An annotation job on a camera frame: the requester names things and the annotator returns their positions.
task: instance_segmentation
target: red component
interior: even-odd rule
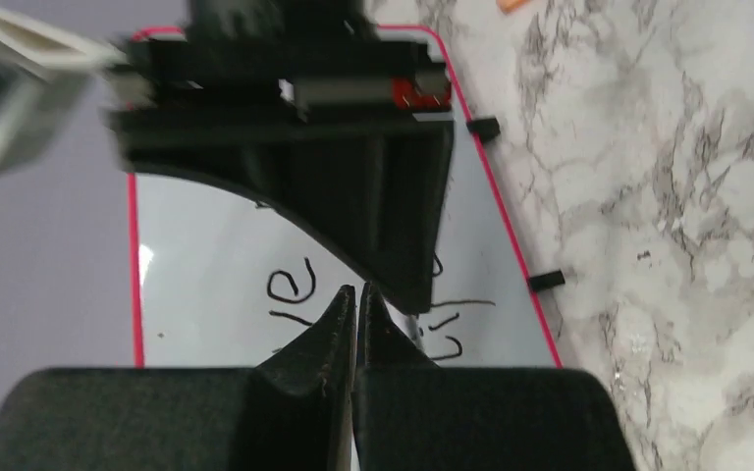
[[[407,78],[392,78],[392,94],[400,109],[441,108],[450,104],[453,88],[447,84],[443,93],[422,95]]]

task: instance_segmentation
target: gray veining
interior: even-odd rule
[[[451,51],[566,365],[641,471],[754,471],[754,1],[374,0]]]

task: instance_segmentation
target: black 3d-printed part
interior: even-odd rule
[[[634,471],[599,381],[557,369],[365,368],[362,471]]]
[[[342,287],[256,368],[30,375],[0,409],[0,471],[349,469],[354,316]]]
[[[356,338],[358,368],[391,365],[438,368],[398,328],[389,316],[380,290],[370,283],[366,283],[362,289]]]
[[[478,118],[466,122],[467,130],[478,136],[482,144],[486,144],[502,133],[499,120],[495,117]]]
[[[404,314],[429,311],[452,121],[253,127],[222,111],[149,113],[112,122],[126,170],[263,202]]]
[[[130,41],[108,71],[138,107],[109,127],[125,170],[265,204],[419,314],[452,160],[451,84],[426,43],[379,40],[361,3],[189,0],[187,40]]]
[[[527,285],[533,292],[560,287],[565,284],[565,275],[562,270],[536,275],[527,279]]]

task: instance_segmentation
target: orange object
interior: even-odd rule
[[[518,7],[524,5],[528,2],[528,0],[497,0],[499,4],[499,8],[504,13],[510,13],[517,9]]]

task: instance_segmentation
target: black marker writing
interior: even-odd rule
[[[456,320],[457,320],[457,319],[458,319],[459,317],[460,317],[460,313],[459,313],[459,312],[456,312],[456,315],[455,315],[455,316],[452,316],[452,317],[450,317],[450,318],[447,318],[447,319],[445,319],[445,320],[444,320],[443,322],[439,322],[438,324],[435,324],[434,326],[429,326],[429,327],[428,327],[428,329],[429,329],[429,332],[435,332],[435,331],[437,331],[438,329],[441,329],[441,328],[443,328],[443,327],[444,327],[444,326],[446,326],[447,324],[449,324],[449,323],[451,323],[451,322],[453,322],[453,321],[456,321]]]
[[[316,292],[316,274],[313,273],[313,268],[310,266],[310,260],[308,260],[307,257],[304,257],[304,268],[307,269],[307,275],[310,277],[310,291],[308,292],[308,294],[306,294],[304,297],[297,297],[296,299],[287,299],[274,293],[273,280],[275,280],[277,276],[281,276],[285,277],[285,279],[288,280],[288,283],[291,285],[291,290],[294,292],[294,296],[298,296],[299,294],[299,290],[296,286],[296,281],[294,280],[293,275],[284,270],[276,270],[275,272],[271,273],[270,277],[267,279],[267,296],[271,299],[275,299],[286,304],[302,304],[306,300],[310,299],[310,296],[312,296]]]
[[[495,306],[496,303],[488,301],[486,299],[454,299],[450,301],[433,302],[432,307],[444,307],[444,306],[466,306],[470,304],[484,304],[487,306]]]
[[[458,351],[456,353],[450,353],[449,355],[430,356],[429,357],[430,360],[432,361],[452,360],[454,358],[459,358],[461,355],[463,355],[463,345],[460,344],[460,341],[458,339],[451,336],[446,336],[445,339],[454,343],[456,347],[458,348]]]
[[[302,318],[300,318],[300,317],[298,317],[298,316],[295,316],[295,315],[293,315],[293,314],[288,314],[287,312],[279,312],[279,311],[268,311],[268,314],[270,314],[270,315],[271,315],[272,317],[283,317],[283,318],[285,318],[285,319],[290,319],[290,320],[292,320],[292,321],[296,321],[296,322],[299,322],[299,323],[300,323],[300,324],[302,324],[303,326],[307,326],[307,327],[310,327],[310,326],[312,326],[312,325],[313,325],[313,323],[312,323],[312,322],[310,322],[310,321],[305,321],[304,319],[302,319]]]
[[[438,258],[438,254],[435,254],[435,271],[432,272],[432,278],[438,278],[444,273],[444,264],[441,263],[441,259]]]

